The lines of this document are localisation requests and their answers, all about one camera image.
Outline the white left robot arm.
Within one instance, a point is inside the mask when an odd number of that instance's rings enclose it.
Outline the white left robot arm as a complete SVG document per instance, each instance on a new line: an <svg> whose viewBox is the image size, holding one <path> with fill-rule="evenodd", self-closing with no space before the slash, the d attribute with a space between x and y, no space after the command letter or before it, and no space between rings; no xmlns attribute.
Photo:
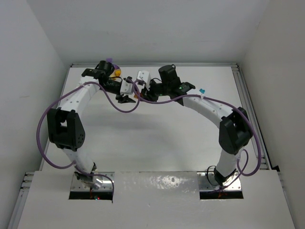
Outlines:
<svg viewBox="0 0 305 229"><path fill-rule="evenodd" d="M106 96L114 94L119 103L132 103L132 78L117 75L118 68L109 61L100 61L94 68L81 74L78 86L62 97L58 108L51 107L46 116L49 140L61 149L75 167L76 177L85 185L99 187L102 177L96 164L81 147L85 141L85 130L81 115L89 101L98 91Z"/></svg>

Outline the yellow curved lego brick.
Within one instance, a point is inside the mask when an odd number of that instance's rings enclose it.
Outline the yellow curved lego brick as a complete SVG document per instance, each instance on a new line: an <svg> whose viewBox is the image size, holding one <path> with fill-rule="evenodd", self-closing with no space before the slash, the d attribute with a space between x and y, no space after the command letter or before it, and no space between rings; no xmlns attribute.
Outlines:
<svg viewBox="0 0 305 229"><path fill-rule="evenodd" d="M121 70L115 69L113 73L110 75L110 77L120 77L121 76Z"/></svg>

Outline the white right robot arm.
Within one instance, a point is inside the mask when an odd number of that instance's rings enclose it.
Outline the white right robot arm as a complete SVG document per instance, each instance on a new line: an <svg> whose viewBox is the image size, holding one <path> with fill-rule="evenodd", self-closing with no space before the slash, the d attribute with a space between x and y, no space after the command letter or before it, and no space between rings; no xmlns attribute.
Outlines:
<svg viewBox="0 0 305 229"><path fill-rule="evenodd" d="M196 89L193 84L180 80L175 65L165 65L158 72L160 83L153 80L147 71L138 73L137 79L144 82L141 97L147 101L157 102L160 96L169 96L216 125L219 129L218 141L222 151L214 169L214 179L217 185L223 185L235 172L237 159L253 136L246 123L247 112L241 107L234 110L228 105L205 99L203 89Z"/></svg>

